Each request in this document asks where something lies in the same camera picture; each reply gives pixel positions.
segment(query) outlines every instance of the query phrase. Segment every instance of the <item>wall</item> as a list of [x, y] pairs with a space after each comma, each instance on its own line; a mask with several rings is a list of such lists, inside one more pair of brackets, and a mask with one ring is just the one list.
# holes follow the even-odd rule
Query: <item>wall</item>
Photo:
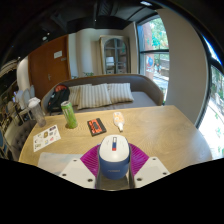
[[29, 74], [28, 74], [28, 56], [25, 57], [17, 65], [17, 83], [19, 90], [30, 88]]
[[68, 35], [68, 46], [70, 72], [72, 78], [74, 78], [78, 76], [76, 51], [74, 50], [76, 49], [76, 33]]
[[108, 30], [92, 28], [80, 30], [76, 33], [76, 49], [69, 46], [69, 51], [76, 51], [78, 76], [82, 77], [83, 72], [93, 72], [95, 75], [102, 75], [100, 57], [100, 35], [122, 35], [121, 30]]
[[71, 76], [83, 76], [83, 72], [102, 75], [100, 56], [100, 35], [118, 35], [129, 37], [131, 52], [131, 73], [138, 73], [138, 44], [135, 23], [124, 30], [108, 30], [92, 28], [69, 34], [69, 60]]
[[122, 30], [122, 35], [129, 37], [130, 54], [131, 54], [131, 73], [138, 74], [138, 38], [136, 32], [136, 24], [131, 23]]
[[157, 10], [163, 20], [170, 53], [166, 105], [175, 105], [194, 124], [205, 102], [208, 70], [204, 47], [193, 27], [168, 9]]

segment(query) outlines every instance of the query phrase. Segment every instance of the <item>striped pillow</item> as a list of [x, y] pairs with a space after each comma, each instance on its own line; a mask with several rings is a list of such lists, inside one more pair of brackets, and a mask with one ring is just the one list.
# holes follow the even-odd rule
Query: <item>striped pillow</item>
[[96, 86], [80, 86], [78, 110], [82, 108], [101, 107], [112, 104], [107, 90], [107, 84]]
[[70, 94], [69, 94], [68, 101], [71, 102], [72, 106], [76, 106], [79, 104], [80, 86], [69, 87]]
[[107, 84], [110, 100], [112, 103], [134, 101], [131, 94], [130, 83]]

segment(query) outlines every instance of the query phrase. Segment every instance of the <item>ceiling light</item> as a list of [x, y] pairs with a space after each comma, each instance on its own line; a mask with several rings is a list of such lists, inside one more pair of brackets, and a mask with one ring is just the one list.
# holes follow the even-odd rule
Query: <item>ceiling light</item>
[[152, 6], [152, 4], [149, 3], [149, 2], [142, 1], [142, 2], [140, 2], [140, 3], [143, 4], [143, 5], [146, 5], [146, 6]]

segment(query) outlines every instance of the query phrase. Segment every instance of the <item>white computer mouse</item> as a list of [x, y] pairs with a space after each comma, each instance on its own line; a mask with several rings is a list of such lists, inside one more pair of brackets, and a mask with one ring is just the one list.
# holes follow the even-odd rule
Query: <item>white computer mouse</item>
[[130, 148], [128, 141], [121, 135], [105, 137], [99, 148], [99, 162], [102, 174], [108, 179], [124, 177], [129, 168]]

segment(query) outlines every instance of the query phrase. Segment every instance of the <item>white cabinet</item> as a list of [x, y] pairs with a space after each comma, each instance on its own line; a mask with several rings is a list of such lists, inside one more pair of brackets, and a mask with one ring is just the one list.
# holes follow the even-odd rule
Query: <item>white cabinet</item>
[[130, 50], [127, 37], [100, 36], [103, 74], [130, 73]]

